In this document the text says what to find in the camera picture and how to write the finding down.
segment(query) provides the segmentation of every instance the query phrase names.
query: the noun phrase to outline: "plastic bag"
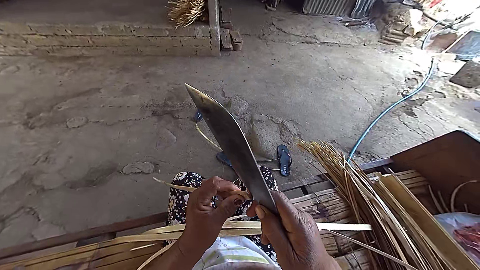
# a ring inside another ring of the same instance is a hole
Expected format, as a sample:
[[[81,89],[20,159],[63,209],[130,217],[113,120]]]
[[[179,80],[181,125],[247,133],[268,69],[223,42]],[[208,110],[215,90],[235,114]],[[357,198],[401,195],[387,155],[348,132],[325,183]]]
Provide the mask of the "plastic bag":
[[[435,215],[435,219],[480,266],[480,215],[456,212]]]

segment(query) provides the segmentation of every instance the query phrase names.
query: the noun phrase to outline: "fingernail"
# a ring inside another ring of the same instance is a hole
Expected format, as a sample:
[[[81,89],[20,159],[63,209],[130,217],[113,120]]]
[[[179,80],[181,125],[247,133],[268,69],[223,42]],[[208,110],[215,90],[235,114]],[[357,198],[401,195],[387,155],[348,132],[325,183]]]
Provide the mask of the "fingernail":
[[[236,207],[240,207],[243,204],[243,200],[242,199],[236,199],[236,200],[233,201],[233,204]]]
[[[257,205],[257,207],[255,207],[255,213],[257,213],[257,216],[260,219],[264,218],[265,215],[267,214],[267,213],[265,213],[265,210],[263,210],[263,208],[259,205]]]

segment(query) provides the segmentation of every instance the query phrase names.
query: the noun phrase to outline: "hand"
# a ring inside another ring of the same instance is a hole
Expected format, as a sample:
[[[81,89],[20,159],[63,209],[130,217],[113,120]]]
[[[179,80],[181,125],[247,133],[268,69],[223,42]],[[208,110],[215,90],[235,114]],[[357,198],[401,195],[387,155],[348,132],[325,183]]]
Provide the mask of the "hand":
[[[180,250],[201,258],[204,252],[215,242],[222,226],[235,214],[244,198],[240,195],[231,195],[228,191],[239,191],[240,188],[232,182],[214,176],[204,180],[202,185],[193,191],[187,203],[187,219],[185,231],[179,242]],[[219,196],[223,199],[216,209],[212,207],[212,197]]]
[[[247,215],[254,217],[256,214],[260,218],[261,242],[273,245],[282,269],[340,269],[337,262],[327,254],[312,216],[296,208],[283,193],[271,193],[279,217],[255,202]]]

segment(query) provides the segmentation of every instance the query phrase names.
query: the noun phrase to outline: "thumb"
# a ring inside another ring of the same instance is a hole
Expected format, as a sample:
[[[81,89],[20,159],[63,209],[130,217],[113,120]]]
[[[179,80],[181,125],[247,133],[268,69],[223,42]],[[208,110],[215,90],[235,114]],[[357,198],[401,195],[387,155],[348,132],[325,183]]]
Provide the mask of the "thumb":
[[[237,208],[240,207],[244,201],[245,199],[238,194],[228,196],[222,201],[219,207],[213,210],[213,218],[223,225],[227,218],[235,214]]]
[[[262,223],[262,233],[268,238],[277,254],[291,254],[292,246],[280,219],[262,205],[257,205],[255,212]]]

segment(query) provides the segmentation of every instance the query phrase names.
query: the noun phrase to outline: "cracked concrete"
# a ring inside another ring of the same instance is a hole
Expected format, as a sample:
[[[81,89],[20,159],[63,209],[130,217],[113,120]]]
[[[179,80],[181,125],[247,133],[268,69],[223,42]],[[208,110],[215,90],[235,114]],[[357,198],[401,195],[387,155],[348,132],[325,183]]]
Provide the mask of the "cracked concrete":
[[[189,170],[236,180],[198,134],[183,83],[230,103],[249,138],[257,116],[275,128],[262,151],[266,158],[278,143],[291,148],[291,176],[274,172],[282,184],[317,173],[294,138],[322,139],[348,153],[430,66],[424,51],[377,44],[368,27],[342,27],[283,5],[265,12],[256,1],[222,4],[233,8],[244,46],[218,59],[0,58],[2,247],[166,211],[168,188],[152,176],[170,181]],[[449,76],[436,72],[414,100],[383,117],[355,159],[385,158],[456,129],[478,135],[480,93]],[[75,118],[88,121],[68,128]],[[150,162],[154,172],[122,174],[132,162]]]

